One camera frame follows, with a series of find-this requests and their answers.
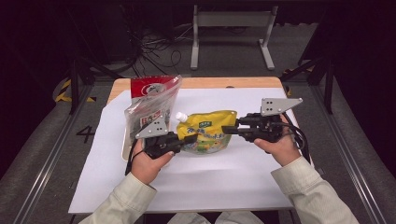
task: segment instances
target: hand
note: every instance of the hand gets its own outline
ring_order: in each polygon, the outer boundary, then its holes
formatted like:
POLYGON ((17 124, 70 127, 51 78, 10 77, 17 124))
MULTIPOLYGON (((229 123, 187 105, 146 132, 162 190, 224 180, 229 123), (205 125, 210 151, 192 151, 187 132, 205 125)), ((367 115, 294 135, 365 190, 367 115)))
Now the hand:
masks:
MULTIPOLYGON (((142 140, 139 139, 137 140, 136 146, 134 147, 133 156, 142 150, 142 140)), ((174 156, 175 153, 170 151, 162 155, 160 158, 153 160, 145 152, 139 153, 136 155, 136 157, 134 156, 131 173, 142 183, 148 185, 155 179, 155 177, 157 177, 161 168, 163 168, 163 166, 165 166, 165 164, 168 163, 174 156)))
MULTIPOLYGON (((283 115, 281 115, 281 118, 283 122, 288 123, 283 115)), ((283 137, 276 143, 270 143, 258 138, 254 140, 254 144, 262 150, 271 153, 281 166, 285 166, 301 157, 300 151, 291 139, 288 127, 283 128, 283 137)))

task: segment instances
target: light green sleeve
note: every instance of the light green sleeve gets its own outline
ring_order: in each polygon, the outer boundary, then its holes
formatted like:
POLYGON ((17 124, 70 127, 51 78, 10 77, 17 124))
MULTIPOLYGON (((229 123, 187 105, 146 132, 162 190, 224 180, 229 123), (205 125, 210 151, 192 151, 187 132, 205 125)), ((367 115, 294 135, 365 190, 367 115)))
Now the light green sleeve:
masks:
POLYGON ((156 190, 128 174, 81 224, 134 223, 146 212, 156 190))
POLYGON ((271 174, 294 205, 302 223, 358 223, 332 186, 304 157, 271 174))

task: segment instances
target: white paper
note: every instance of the white paper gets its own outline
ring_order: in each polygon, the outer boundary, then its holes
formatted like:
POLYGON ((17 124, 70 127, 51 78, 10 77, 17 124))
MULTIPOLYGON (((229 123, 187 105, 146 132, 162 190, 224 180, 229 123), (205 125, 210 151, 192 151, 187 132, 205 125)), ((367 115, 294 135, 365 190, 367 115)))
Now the white paper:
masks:
MULTIPOLYGON (((178 111, 192 114, 230 109, 240 118, 260 112, 262 98, 285 97, 282 88, 180 89, 171 129, 178 124, 178 111)), ((124 178, 123 111, 130 102, 130 92, 124 91, 104 108, 69 213, 93 212, 124 178)), ((297 125, 291 111, 288 115, 297 125)), ((277 168, 280 166, 271 155, 237 135, 220 152, 195 155, 182 151, 152 182, 158 193, 148 212, 290 208, 270 175, 277 168)))

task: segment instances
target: printed number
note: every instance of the printed number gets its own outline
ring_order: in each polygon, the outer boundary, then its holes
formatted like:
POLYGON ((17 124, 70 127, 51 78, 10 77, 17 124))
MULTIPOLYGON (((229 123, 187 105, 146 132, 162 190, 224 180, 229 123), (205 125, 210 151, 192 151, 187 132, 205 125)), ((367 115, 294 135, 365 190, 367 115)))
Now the printed number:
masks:
POLYGON ((85 135, 84 144, 88 142, 88 138, 90 135, 95 135, 95 133, 91 133, 92 127, 88 125, 83 130, 79 131, 76 135, 85 135))

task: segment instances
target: metal frame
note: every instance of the metal frame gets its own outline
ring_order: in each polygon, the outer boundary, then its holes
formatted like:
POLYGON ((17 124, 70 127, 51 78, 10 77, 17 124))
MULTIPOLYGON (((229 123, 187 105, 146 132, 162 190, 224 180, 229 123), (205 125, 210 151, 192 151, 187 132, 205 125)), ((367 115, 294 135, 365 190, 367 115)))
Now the metal frame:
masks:
POLYGON ((82 93, 79 98, 81 104, 78 104, 75 113, 70 114, 69 117, 67 118, 64 127, 62 128, 62 131, 55 142, 55 145, 53 146, 49 156, 47 157, 46 162, 44 163, 40 173, 35 179, 35 183, 33 184, 28 196, 25 199, 20 209, 20 212, 15 217, 13 222, 14 224, 28 222, 28 219, 30 215, 32 215, 33 210, 35 209, 35 206, 37 205, 38 200, 40 199, 40 196, 44 191, 44 188, 47 186, 47 183, 50 180, 52 172, 55 169, 56 163, 61 157, 67 136, 70 134, 73 125, 76 123, 78 115, 82 107, 84 106, 86 99, 89 97, 92 88, 93 88, 92 85, 83 87, 82 93))
POLYGON ((274 26, 277 7, 271 11, 198 11, 194 5, 193 13, 193 43, 191 52, 191 70, 198 69, 199 38, 198 27, 200 26, 256 26, 264 28, 264 38, 259 39, 262 56, 268 70, 274 70, 275 66, 268 50, 268 41, 274 26))
POLYGON ((328 125, 331 128, 334 138, 337 141, 340 156, 344 162, 344 165, 346 166, 346 169, 349 172, 353 184, 355 185, 356 191, 361 197, 361 201, 363 202, 367 214, 371 219, 371 223, 387 223, 384 216, 382 215, 381 209, 375 201, 373 193, 370 191, 370 188, 363 173, 361 172, 361 169, 356 163, 352 152, 347 145, 346 139, 341 133, 339 125, 337 124, 334 116, 328 113, 326 105, 321 102, 324 96, 320 90, 320 87, 312 86, 311 91, 314 98, 318 102, 318 105, 320 106, 320 109, 322 110, 322 113, 325 116, 328 125))

